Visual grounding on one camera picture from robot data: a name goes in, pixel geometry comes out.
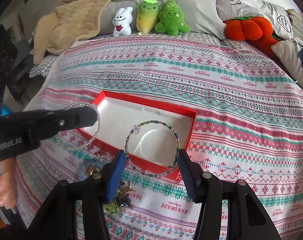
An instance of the fuzzy beige blanket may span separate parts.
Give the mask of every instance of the fuzzy beige blanket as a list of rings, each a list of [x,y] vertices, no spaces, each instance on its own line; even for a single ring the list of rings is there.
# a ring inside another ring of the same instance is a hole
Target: fuzzy beige blanket
[[[46,50],[59,55],[75,41],[89,39],[100,31],[100,16],[111,0],[63,0],[54,12],[42,17],[35,29],[34,64]]]

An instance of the white bunny plush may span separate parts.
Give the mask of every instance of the white bunny plush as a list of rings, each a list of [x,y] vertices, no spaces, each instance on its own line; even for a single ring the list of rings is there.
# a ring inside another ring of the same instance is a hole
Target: white bunny plush
[[[119,37],[120,35],[130,35],[130,24],[133,21],[133,7],[120,8],[112,20],[112,24],[115,26],[113,36]]]

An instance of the green beaded bracelet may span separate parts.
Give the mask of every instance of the green beaded bracelet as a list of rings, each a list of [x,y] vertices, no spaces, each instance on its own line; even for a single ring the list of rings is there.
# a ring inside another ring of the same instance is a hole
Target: green beaded bracelet
[[[129,142],[130,136],[131,136],[133,133],[138,134],[138,133],[141,131],[141,128],[140,128],[140,127],[143,126],[143,125],[145,125],[145,124],[149,124],[149,123],[158,123],[158,124],[161,124],[161,125],[167,127],[168,129],[170,129],[170,130],[174,133],[174,135],[175,135],[175,138],[176,138],[176,141],[177,141],[177,148],[176,148],[175,159],[174,159],[173,165],[168,166],[169,170],[168,170],[167,172],[160,173],[160,174],[146,173],[144,170],[139,169],[139,168],[137,168],[135,165],[133,165],[132,161],[131,161],[130,158],[129,158],[129,153],[128,153],[128,142]],[[160,178],[160,177],[166,176],[166,175],[168,175],[168,174],[170,174],[171,172],[174,171],[174,169],[176,168],[176,162],[177,162],[179,150],[180,150],[180,142],[179,142],[179,137],[178,137],[178,134],[176,133],[176,131],[173,129],[173,127],[167,125],[167,124],[164,123],[164,122],[157,121],[157,120],[150,120],[150,121],[142,122],[142,123],[140,123],[140,124],[138,124],[138,125],[134,125],[134,126],[132,127],[132,130],[130,131],[129,135],[128,135],[127,138],[126,138],[126,143],[125,143],[125,155],[126,155],[126,159],[127,159],[128,163],[130,164],[130,166],[132,166],[132,168],[133,168],[135,171],[138,171],[138,172],[139,172],[140,174],[142,174],[142,175],[149,176],[149,177],[155,177],[155,178]]]

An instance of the patterned tablecloth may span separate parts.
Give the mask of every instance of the patterned tablecloth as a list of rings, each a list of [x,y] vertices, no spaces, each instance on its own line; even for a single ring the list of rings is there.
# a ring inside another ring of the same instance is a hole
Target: patterned tablecloth
[[[282,239],[298,237],[303,229],[303,91],[261,52],[183,35],[98,38],[60,56],[28,109],[92,102],[101,90],[198,109],[187,147],[192,160],[220,179],[245,179]],[[84,143],[75,130],[59,136]],[[95,146],[67,152],[49,139],[19,156],[18,209],[25,223],[60,179],[77,181],[83,160],[101,154],[109,158]],[[132,182],[133,209],[106,216],[113,239],[192,238],[200,205],[191,202],[179,177],[144,177],[127,167],[123,179]],[[81,239],[80,202],[77,208]],[[222,219],[225,239],[226,202]]]

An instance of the red plush toy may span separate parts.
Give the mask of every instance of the red plush toy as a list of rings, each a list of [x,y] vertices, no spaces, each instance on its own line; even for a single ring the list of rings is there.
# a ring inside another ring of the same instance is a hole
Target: red plush toy
[[[279,40],[271,37],[273,34],[273,27],[269,20],[264,17],[241,17],[235,20],[225,22],[227,27],[225,34],[229,39],[235,41],[249,42],[266,53],[269,57],[276,55],[271,49]]]

